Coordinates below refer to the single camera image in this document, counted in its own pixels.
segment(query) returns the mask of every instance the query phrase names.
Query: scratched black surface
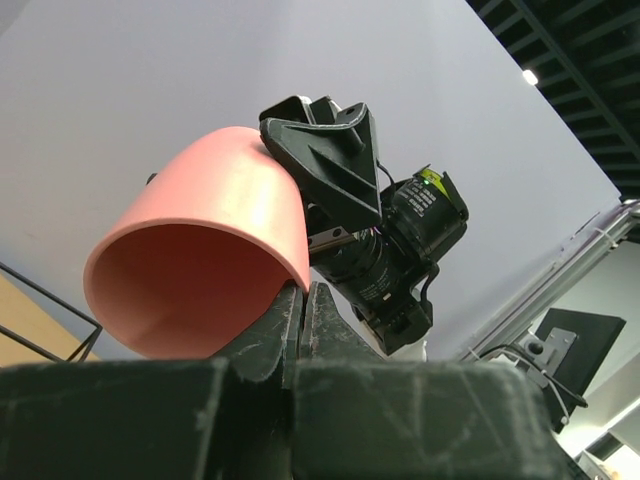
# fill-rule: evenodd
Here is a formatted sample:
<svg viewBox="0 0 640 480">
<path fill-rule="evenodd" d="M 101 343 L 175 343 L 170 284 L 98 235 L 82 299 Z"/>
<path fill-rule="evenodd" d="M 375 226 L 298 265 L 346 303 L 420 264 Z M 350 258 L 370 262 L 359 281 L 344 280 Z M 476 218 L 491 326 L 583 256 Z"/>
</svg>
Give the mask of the scratched black surface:
<svg viewBox="0 0 640 480">
<path fill-rule="evenodd" d="M 293 283 L 285 285 L 265 314 L 214 357 L 228 358 L 240 376 L 256 382 L 271 377 L 282 364 L 288 387 L 304 308 L 302 290 Z"/>
<path fill-rule="evenodd" d="M 219 355 L 0 371 L 0 480 L 563 478 L 528 380 L 383 362 L 326 285 Z"/>
<path fill-rule="evenodd" d="M 564 478 L 540 392 L 512 368 L 315 360 L 294 385 L 295 478 Z"/>
<path fill-rule="evenodd" d="M 227 372 L 219 360 L 3 369 L 0 479 L 193 478 Z"/>
<path fill-rule="evenodd" d="M 299 353 L 300 358 L 382 361 L 340 316 L 329 286 L 318 282 L 309 292 Z"/>
</svg>

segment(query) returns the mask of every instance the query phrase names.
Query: black camera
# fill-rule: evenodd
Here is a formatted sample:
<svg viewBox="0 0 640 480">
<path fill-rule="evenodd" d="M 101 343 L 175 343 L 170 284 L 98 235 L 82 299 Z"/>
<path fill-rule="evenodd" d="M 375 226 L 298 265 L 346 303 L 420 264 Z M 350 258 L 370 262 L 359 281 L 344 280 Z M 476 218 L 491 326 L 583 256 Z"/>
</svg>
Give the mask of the black camera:
<svg viewBox="0 0 640 480">
<path fill-rule="evenodd" d="M 380 192 L 375 126 L 365 104 L 289 99 L 260 115 L 271 156 L 302 193 L 311 266 L 392 354 L 433 325 L 427 288 L 464 235 L 469 212 L 445 173 L 426 167 Z M 416 286 L 425 280 L 420 294 Z"/>
</svg>

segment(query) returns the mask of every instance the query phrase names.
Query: pink cup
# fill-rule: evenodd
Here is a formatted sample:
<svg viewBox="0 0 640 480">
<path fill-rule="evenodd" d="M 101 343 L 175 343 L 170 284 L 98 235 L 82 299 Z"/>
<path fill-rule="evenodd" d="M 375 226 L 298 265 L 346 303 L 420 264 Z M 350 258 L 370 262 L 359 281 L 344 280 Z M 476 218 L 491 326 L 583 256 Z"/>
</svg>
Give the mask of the pink cup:
<svg viewBox="0 0 640 480">
<path fill-rule="evenodd" d="M 96 246 L 84 272 L 105 330 L 149 358 L 204 358 L 310 284 L 300 191 L 257 130 L 213 132 L 178 155 Z"/>
</svg>

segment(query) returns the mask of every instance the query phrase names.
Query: cable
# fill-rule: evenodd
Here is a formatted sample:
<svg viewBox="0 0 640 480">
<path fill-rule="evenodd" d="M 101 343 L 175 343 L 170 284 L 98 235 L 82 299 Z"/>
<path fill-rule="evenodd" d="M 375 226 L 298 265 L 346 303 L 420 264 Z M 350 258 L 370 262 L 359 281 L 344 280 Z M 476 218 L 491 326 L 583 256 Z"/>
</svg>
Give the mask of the cable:
<svg viewBox="0 0 640 480">
<path fill-rule="evenodd" d="M 439 273 L 440 267 L 437 263 L 433 263 L 431 265 L 431 269 L 429 270 L 429 276 L 422 284 L 422 289 L 420 289 L 420 305 L 425 312 L 429 313 L 429 316 L 431 316 L 431 312 L 429 312 L 431 308 L 429 307 L 429 301 L 427 300 L 427 288 L 429 288 L 429 285 L 431 285 L 431 283 L 436 279 Z"/>
<path fill-rule="evenodd" d="M 562 383 L 560 383 L 558 380 L 556 380 L 551 375 L 549 375 L 546 370 L 542 370 L 540 367 L 538 367 L 535 364 L 535 362 L 533 361 L 533 359 L 531 357 L 529 357 L 527 352 L 525 352 L 520 347 L 517 347 L 515 345 L 508 345 L 508 344 L 497 345 L 495 347 L 492 347 L 492 348 L 482 352 L 479 355 L 479 357 L 480 358 L 484 358 L 487 355 L 490 355 L 491 353 L 493 353 L 493 352 L 495 352 L 497 350 L 511 351 L 511 352 L 514 352 L 515 354 L 517 354 L 518 356 L 522 357 L 523 359 L 527 359 L 530 362 L 530 364 L 531 364 L 531 366 L 533 368 L 538 370 L 547 380 L 549 380 L 549 382 L 554 383 L 556 387 L 558 387 L 565 394 L 567 394 L 569 397 L 571 397 L 571 399 L 576 403 L 576 405 L 578 405 L 579 407 L 582 407 L 582 408 L 587 408 L 589 406 L 587 401 L 582 396 L 573 393 L 571 390 L 569 390 L 567 387 L 565 387 Z"/>
<path fill-rule="evenodd" d="M 389 170 L 387 170 L 387 168 L 380 163 L 380 160 L 376 160 L 376 165 L 380 170 L 382 170 L 382 172 L 389 179 L 389 182 L 390 182 L 389 186 L 391 187 L 391 196 L 393 197 L 393 195 L 395 195 L 395 193 L 396 193 L 396 182 L 393 180 L 393 177 L 389 173 Z"/>
<path fill-rule="evenodd" d="M 505 355 L 514 356 L 519 361 L 526 363 L 527 365 L 529 365 L 532 368 L 535 368 L 536 370 L 538 370 L 539 372 L 541 372 L 544 375 L 544 371 L 540 370 L 533 362 L 531 362 L 528 359 L 522 357 L 521 355 L 515 354 L 514 352 L 507 351 L 504 348 L 501 349 L 500 352 L 503 352 Z M 555 395 L 555 397 L 558 399 L 558 403 L 560 404 L 560 408 L 562 409 L 562 413 L 564 414 L 564 416 L 562 417 L 560 422 L 565 426 L 569 425 L 569 416 L 570 416 L 569 415 L 569 409 L 567 408 L 566 403 L 564 403 L 564 400 L 562 399 L 562 396 L 560 395 L 560 392 L 558 391 L 558 387 L 556 387 L 555 383 L 553 383 L 553 382 L 549 382 L 549 387 L 553 391 L 553 394 Z"/>
</svg>

